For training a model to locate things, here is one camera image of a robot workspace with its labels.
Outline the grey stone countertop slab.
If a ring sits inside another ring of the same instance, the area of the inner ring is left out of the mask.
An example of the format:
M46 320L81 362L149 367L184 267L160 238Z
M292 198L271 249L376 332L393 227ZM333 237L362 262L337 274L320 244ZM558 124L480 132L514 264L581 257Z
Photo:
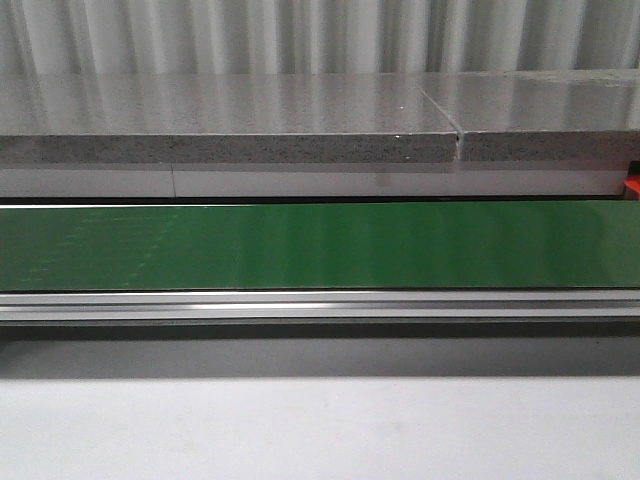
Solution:
M457 143L411 76L1 79L5 163L439 164Z

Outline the white base panel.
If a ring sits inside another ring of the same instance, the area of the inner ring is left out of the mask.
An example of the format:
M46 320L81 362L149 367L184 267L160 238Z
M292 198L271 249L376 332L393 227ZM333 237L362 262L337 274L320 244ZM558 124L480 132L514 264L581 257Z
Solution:
M623 190L627 162L442 164L10 165L4 198L599 196Z

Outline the green conveyor belt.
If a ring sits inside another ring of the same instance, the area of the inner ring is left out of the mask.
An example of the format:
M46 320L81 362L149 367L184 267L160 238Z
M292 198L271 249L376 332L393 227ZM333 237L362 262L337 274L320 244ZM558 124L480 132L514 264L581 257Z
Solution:
M5 291L636 287L633 201L5 208Z

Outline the red object at edge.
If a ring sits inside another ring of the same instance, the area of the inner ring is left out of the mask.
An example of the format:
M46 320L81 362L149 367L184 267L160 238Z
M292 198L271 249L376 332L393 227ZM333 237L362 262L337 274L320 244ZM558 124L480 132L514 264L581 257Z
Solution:
M629 175L624 180L623 198L625 200L640 200L640 175Z

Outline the white pleated curtain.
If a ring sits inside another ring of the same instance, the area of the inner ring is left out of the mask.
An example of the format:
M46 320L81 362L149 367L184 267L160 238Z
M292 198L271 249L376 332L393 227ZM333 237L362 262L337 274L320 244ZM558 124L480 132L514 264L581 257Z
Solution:
M374 73L626 69L635 1L5 1L1 69Z

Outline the aluminium conveyor side rail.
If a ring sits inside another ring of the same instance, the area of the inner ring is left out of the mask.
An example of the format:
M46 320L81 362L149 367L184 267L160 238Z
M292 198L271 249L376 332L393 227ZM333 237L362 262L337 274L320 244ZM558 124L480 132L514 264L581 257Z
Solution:
M636 289L15 293L3 326L636 322Z

